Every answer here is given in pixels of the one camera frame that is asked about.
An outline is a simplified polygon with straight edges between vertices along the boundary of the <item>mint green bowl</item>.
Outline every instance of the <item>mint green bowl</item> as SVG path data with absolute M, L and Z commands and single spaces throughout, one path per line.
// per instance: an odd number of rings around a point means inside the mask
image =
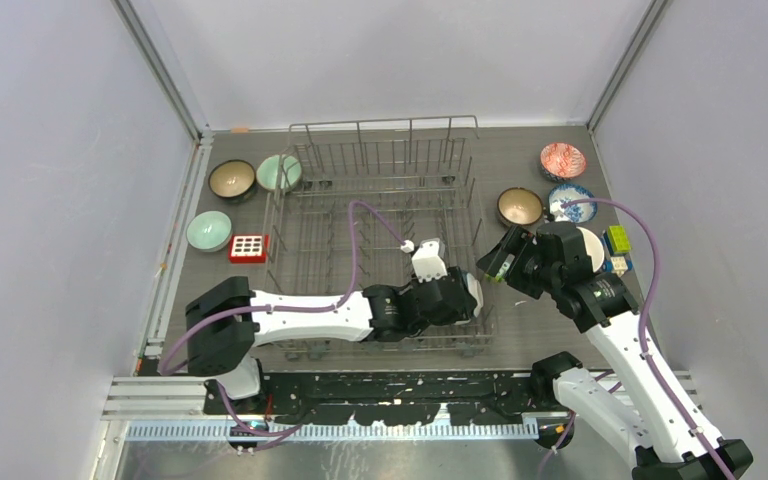
M 278 169 L 281 164 L 281 155 L 272 155 L 267 157 L 263 163 L 257 167 L 257 183 L 269 190 L 270 192 L 276 190 L 278 184 Z M 296 157 L 291 155 L 284 156 L 284 171 L 282 174 L 282 191 L 292 190 L 299 184 L 299 180 L 302 179 L 302 164 Z
M 204 212 L 187 226 L 187 241 L 202 252 L 219 251 L 230 240 L 231 219 L 222 212 Z

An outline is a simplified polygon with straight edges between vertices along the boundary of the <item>brown bowl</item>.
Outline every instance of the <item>brown bowl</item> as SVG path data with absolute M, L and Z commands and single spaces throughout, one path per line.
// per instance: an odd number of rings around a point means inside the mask
M 496 212 L 499 214 L 499 220 L 509 227 L 531 225 L 543 218 L 543 201 L 531 190 L 509 188 L 499 195 Z
M 228 160 L 210 172 L 208 185 L 217 197 L 242 202 L 257 190 L 255 170 L 243 160 Z

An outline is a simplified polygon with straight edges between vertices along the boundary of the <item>red and white object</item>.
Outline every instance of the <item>red and white object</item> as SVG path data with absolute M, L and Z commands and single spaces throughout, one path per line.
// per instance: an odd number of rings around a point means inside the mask
M 269 235 L 234 235 L 228 249 L 231 263 L 265 263 Z

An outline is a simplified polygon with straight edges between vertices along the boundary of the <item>wire rack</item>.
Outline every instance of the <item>wire rack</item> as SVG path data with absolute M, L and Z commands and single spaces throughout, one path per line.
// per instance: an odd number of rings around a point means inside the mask
M 457 127 L 464 121 L 470 128 Z M 424 125 L 438 128 L 418 128 Z M 440 238 L 446 245 L 447 265 L 484 278 L 475 268 L 486 241 L 472 173 L 470 140 L 478 138 L 474 116 L 352 121 L 328 127 L 289 128 L 277 184 L 283 183 L 280 177 L 286 176 L 290 156 L 301 163 L 302 180 L 292 191 L 276 190 L 267 198 L 263 231 L 273 239 L 265 285 L 290 295 L 345 293 L 351 278 L 347 209 L 355 199 L 373 205 L 415 243 Z M 398 243 L 365 209 L 356 210 L 355 222 L 358 287 L 407 283 L 413 269 Z M 276 345 L 289 359 L 358 351 L 451 350 L 472 356 L 491 343 L 496 331 L 490 293 L 484 288 L 485 307 L 469 324 L 431 327 L 401 342 L 291 340 Z

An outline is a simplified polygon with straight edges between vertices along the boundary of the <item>green block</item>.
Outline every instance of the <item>green block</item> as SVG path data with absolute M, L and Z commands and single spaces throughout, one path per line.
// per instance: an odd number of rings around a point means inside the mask
M 605 233 L 613 255 L 622 255 L 631 251 L 631 242 L 628 241 L 628 235 L 622 225 L 612 225 Z

